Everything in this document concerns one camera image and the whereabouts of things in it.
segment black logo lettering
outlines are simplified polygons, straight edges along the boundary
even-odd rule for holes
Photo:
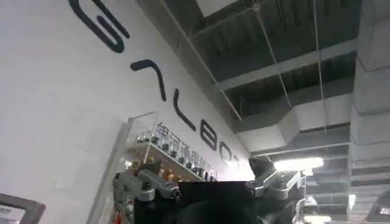
[[[179,101],[179,89],[175,89],[175,95],[173,97],[173,107],[176,110],[177,115],[186,123],[193,131],[196,131],[195,125],[180,111],[177,102]]]
[[[163,101],[166,101],[166,94],[165,94],[165,86],[164,86],[164,80],[163,75],[161,74],[160,68],[154,63],[152,60],[142,60],[142,61],[136,61],[130,64],[130,68],[133,71],[138,71],[144,68],[152,68],[157,73],[158,78],[158,84],[160,86],[160,94]]]
[[[222,149],[225,149],[229,153],[229,158],[226,158],[224,153],[222,152]],[[225,161],[226,163],[230,162],[232,160],[232,151],[230,151],[230,148],[227,146],[227,144],[223,141],[219,143],[219,155],[221,156],[221,159]]]
[[[93,0],[93,2],[102,10],[102,12],[111,20],[111,22],[118,28],[119,31],[126,37],[130,38],[128,31],[122,26],[122,24],[115,18],[108,8],[100,1]],[[105,45],[107,45],[112,51],[116,53],[122,53],[124,50],[124,43],[119,34],[112,28],[109,23],[102,17],[97,16],[97,20],[101,26],[103,26],[107,32],[115,39],[114,43],[105,33],[84,13],[81,9],[79,0],[69,0],[73,12],[81,19],[87,27],[100,38]]]
[[[217,134],[204,119],[200,121],[200,138],[202,138],[213,151],[217,151]]]

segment white column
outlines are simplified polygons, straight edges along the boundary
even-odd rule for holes
[[[387,0],[362,2],[350,162],[352,168],[390,166],[390,1]],[[389,189],[390,185],[381,186],[380,191]],[[350,221],[360,222],[377,198],[359,204],[359,197],[374,190],[377,194],[379,188],[353,186],[351,190],[357,200]]]

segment ceiling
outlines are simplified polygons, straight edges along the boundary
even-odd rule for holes
[[[353,91],[360,0],[315,0],[315,11],[314,0],[142,2],[210,101],[214,105],[227,101],[226,107],[219,108],[222,114],[230,112],[227,120],[240,122],[269,111],[270,105],[280,99],[291,109]],[[335,91],[334,85],[328,85],[340,80],[348,80],[346,88]],[[220,93],[207,92],[210,87]],[[316,90],[296,97],[298,93],[308,93],[304,89]],[[326,130],[300,129],[287,145],[252,155],[271,161],[323,158],[324,166],[314,169],[314,175],[308,177],[307,194],[313,195],[321,214],[330,215],[332,222],[347,223],[351,216],[351,188],[359,191],[390,183],[390,167],[350,168],[349,126],[343,121],[326,125]],[[345,138],[339,138],[339,142],[323,140],[326,131],[337,133],[340,128],[348,129]],[[305,142],[311,135],[317,140]],[[370,176],[383,177],[367,180]],[[357,212],[369,211],[372,203],[364,204],[365,200],[376,200],[378,195],[361,195],[359,200],[363,202],[356,203]],[[371,216],[374,217],[368,216],[367,220],[377,220]]]

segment display shelf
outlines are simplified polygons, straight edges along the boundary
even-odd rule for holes
[[[191,182],[204,181],[203,178],[187,169],[187,167],[185,167],[183,164],[180,164],[176,159],[167,155],[154,144],[149,144],[148,142],[138,144],[134,149],[130,149],[129,153],[131,153],[131,155],[137,155],[138,158],[141,156],[144,156],[145,158],[153,156],[156,161],[161,160],[164,170],[171,169],[174,175],[180,175],[184,180],[189,180]]]

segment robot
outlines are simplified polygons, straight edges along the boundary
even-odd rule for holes
[[[301,220],[306,177],[250,159],[252,181],[181,182],[158,175],[160,162],[125,170],[113,180],[121,224],[295,224]]]

